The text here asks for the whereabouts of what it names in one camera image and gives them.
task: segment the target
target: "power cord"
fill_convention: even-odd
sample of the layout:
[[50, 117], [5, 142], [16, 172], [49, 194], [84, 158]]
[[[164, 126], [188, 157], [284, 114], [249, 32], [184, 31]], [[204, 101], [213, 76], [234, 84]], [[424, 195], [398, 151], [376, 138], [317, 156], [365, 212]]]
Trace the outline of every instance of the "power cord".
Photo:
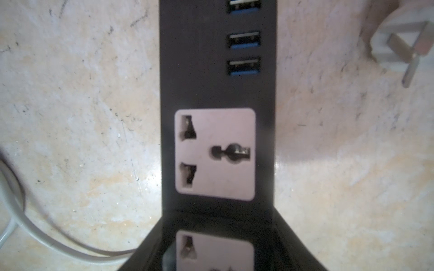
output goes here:
[[11, 216], [8, 226], [0, 235], [0, 248], [12, 234], [17, 225], [19, 225], [24, 231], [46, 247], [75, 260], [80, 260], [89, 264], [120, 264], [125, 262], [132, 255], [132, 253], [127, 253], [109, 257], [91, 256], [69, 248], [43, 233], [24, 214], [24, 198], [18, 180], [10, 168], [8, 168], [8, 166], [1, 160], [0, 198]]

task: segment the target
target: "marble floor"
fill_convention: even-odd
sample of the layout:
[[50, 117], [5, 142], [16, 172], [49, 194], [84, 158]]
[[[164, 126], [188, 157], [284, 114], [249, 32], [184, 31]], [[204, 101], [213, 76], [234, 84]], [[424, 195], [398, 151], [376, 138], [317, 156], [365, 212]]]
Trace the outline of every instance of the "marble floor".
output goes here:
[[[275, 205], [329, 270], [434, 270], [434, 78], [368, 42], [395, 0], [279, 1]], [[0, 150], [44, 232], [137, 247], [161, 216], [157, 0], [0, 1]], [[0, 205], [0, 227], [9, 216]], [[82, 264], [21, 229], [0, 270]]]

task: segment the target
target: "electrical outlet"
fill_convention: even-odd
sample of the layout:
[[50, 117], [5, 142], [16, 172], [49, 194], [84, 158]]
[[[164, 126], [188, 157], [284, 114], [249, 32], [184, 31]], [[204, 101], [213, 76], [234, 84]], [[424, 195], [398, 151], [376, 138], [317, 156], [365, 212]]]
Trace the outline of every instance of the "electrical outlet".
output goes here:
[[181, 194], [255, 197], [256, 114], [250, 108], [175, 113], [175, 187]]
[[255, 251], [250, 242], [178, 231], [176, 270], [253, 271]]

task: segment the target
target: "black power strip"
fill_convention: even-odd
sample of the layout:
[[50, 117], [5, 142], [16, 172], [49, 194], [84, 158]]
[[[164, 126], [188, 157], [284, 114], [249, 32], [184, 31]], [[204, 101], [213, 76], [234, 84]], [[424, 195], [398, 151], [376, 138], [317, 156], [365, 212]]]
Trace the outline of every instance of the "black power strip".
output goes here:
[[[176, 270], [179, 230], [251, 243], [255, 270], [325, 270], [273, 207], [276, 9], [276, 0], [160, 0], [163, 213], [120, 270]], [[256, 113], [251, 201], [175, 188], [175, 113], [206, 108]]]

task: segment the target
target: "usb port slot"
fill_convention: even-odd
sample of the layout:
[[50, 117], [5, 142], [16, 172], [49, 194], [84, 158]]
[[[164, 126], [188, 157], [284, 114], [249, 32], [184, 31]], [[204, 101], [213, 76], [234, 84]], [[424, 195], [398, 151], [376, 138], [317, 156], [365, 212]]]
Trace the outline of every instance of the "usb port slot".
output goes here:
[[227, 3], [229, 13], [245, 13], [257, 11], [261, 8], [260, 0], [232, 0]]
[[249, 47], [258, 47], [261, 42], [261, 35], [258, 32], [233, 34], [228, 36], [229, 48], [241, 49]]
[[232, 60], [227, 62], [229, 75], [247, 75], [259, 73], [259, 59]]

